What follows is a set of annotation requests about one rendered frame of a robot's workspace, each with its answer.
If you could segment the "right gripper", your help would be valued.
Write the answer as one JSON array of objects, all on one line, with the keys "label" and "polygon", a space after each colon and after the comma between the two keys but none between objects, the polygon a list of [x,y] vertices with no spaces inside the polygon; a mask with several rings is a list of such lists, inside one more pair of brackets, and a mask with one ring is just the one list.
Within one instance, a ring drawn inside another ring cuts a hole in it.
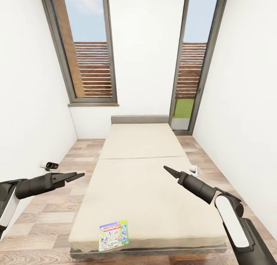
[{"label": "right gripper", "polygon": [[164,166],[164,169],[167,170],[176,179],[179,178],[177,183],[199,197],[200,191],[205,184],[202,180],[196,178],[193,175],[187,174],[184,171],[178,172],[175,169],[169,168],[168,166]]}]

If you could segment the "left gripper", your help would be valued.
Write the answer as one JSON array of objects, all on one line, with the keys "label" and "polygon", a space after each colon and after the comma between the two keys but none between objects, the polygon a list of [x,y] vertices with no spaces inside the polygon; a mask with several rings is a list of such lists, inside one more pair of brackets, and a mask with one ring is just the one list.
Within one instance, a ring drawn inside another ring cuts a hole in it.
[{"label": "left gripper", "polygon": [[29,184],[29,190],[32,195],[43,194],[64,187],[65,181],[71,182],[84,175],[85,173],[77,174],[77,172],[65,174],[55,172],[47,173],[46,175],[33,178]]}]

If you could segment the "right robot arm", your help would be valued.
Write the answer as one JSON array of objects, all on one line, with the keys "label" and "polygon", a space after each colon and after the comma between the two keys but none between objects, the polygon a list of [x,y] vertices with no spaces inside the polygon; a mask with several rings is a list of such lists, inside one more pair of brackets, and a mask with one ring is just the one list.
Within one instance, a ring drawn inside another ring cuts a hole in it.
[{"label": "right robot arm", "polygon": [[164,166],[164,169],[176,179],[179,178],[177,183],[209,205],[216,191],[221,192],[215,198],[215,207],[223,220],[225,231],[239,265],[277,265],[252,221],[242,218],[244,207],[239,198],[220,188],[213,188],[200,180],[198,166],[190,166],[188,173],[178,172],[168,166]]}]

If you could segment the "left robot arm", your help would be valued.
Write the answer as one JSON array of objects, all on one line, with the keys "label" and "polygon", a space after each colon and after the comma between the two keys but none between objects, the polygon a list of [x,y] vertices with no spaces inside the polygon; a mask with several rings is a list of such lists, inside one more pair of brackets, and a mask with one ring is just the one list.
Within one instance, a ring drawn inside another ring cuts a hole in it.
[{"label": "left robot arm", "polygon": [[64,187],[65,181],[71,182],[85,175],[77,172],[58,173],[55,171],[58,166],[58,163],[41,160],[38,167],[45,169],[43,176],[0,182],[0,240],[21,199]]}]

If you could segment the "board game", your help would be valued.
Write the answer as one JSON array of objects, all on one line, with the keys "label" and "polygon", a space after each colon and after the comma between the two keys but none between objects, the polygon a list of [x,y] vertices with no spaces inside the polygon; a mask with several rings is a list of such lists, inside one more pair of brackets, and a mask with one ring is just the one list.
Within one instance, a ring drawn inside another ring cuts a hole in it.
[{"label": "board game", "polygon": [[99,252],[129,244],[127,220],[100,225]]}]

